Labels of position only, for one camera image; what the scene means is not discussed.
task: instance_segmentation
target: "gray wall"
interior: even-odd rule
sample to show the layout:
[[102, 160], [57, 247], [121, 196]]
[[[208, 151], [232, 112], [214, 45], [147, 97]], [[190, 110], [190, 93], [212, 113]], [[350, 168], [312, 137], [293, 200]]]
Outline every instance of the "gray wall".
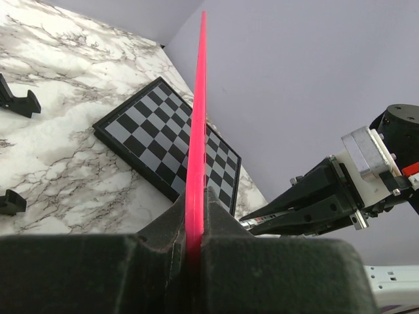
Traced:
[[[388, 105], [419, 104], [418, 1], [205, 0], [165, 48], [192, 89], [202, 10], [208, 113], [268, 200]], [[409, 206], [370, 224], [330, 236], [366, 264], [419, 264]]]
[[45, 2], [166, 45], [203, 0], [45, 0]]

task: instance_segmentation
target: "chessboard frame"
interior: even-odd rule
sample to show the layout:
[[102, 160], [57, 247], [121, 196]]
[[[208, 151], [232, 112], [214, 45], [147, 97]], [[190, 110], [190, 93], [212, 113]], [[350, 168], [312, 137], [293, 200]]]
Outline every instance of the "chessboard frame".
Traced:
[[[188, 106], [192, 110], [192, 107], [168, 84], [162, 77], [156, 78], [146, 87], [142, 88], [140, 91], [136, 92], [133, 96], [128, 98], [124, 103], [119, 105], [117, 108], [112, 110], [102, 119], [97, 121], [94, 125], [94, 135], [103, 142], [107, 147], [109, 147], [115, 154], [117, 154], [120, 158], [122, 158], [130, 167], [136, 170], [141, 176], [144, 177], [147, 181], [149, 181], [155, 188], [157, 188], [161, 193], [163, 193], [170, 201], [174, 202], [178, 197], [179, 194], [170, 187], [164, 180], [162, 180], [152, 169], [148, 168], [141, 160], [137, 158], [134, 154], [132, 154], [122, 143], [115, 140], [112, 135], [110, 135], [105, 128], [107, 125], [112, 123], [116, 120], [119, 116], [123, 115], [127, 110], [127, 106], [131, 106], [132, 103], [137, 100], [139, 97], [148, 94], [151, 90], [154, 90], [159, 84], [164, 83], [173, 94], [175, 94], [185, 105]], [[230, 204], [230, 214], [234, 216], [236, 211], [236, 200], [238, 194], [238, 186], [240, 180], [240, 169], [242, 159], [240, 155], [236, 153], [234, 149], [231, 148], [228, 143], [225, 142], [224, 139], [221, 138], [220, 135], [207, 123], [207, 127], [217, 135], [220, 140], [227, 146], [229, 150], [231, 150], [238, 158], [237, 161], [237, 171], [235, 173], [234, 179], [234, 186], [233, 186], [233, 197], [231, 204]]]

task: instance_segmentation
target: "black clamp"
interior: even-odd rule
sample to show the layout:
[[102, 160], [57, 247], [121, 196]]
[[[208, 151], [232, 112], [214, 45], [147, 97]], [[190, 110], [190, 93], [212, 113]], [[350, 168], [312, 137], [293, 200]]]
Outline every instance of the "black clamp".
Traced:
[[37, 96], [31, 90], [27, 91], [26, 97], [13, 96], [2, 74], [0, 74], [0, 107], [28, 118], [32, 118], [33, 113], [41, 113]]
[[0, 196], [0, 215], [14, 216], [26, 211], [26, 200], [12, 190], [6, 190], [5, 196]]

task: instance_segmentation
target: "black and white checkered board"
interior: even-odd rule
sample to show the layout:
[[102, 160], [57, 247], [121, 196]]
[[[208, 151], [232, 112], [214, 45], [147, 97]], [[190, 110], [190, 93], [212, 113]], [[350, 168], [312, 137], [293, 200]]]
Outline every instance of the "black and white checkered board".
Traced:
[[[95, 135], [175, 201], [186, 186], [192, 109], [162, 78], [94, 125]], [[234, 214], [241, 158], [207, 126], [207, 184]]]

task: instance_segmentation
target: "white marble table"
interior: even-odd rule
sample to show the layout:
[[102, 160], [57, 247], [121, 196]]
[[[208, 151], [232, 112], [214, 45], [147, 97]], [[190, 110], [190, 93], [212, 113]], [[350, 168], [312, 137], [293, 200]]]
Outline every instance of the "white marble table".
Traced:
[[[32, 119], [0, 110], [0, 195], [11, 188], [28, 204], [0, 217], [1, 235], [136, 232], [172, 204], [91, 127], [159, 76], [192, 103], [158, 44], [37, 1], [1, 0], [0, 73], [42, 106]], [[263, 204], [242, 168], [236, 216]]]

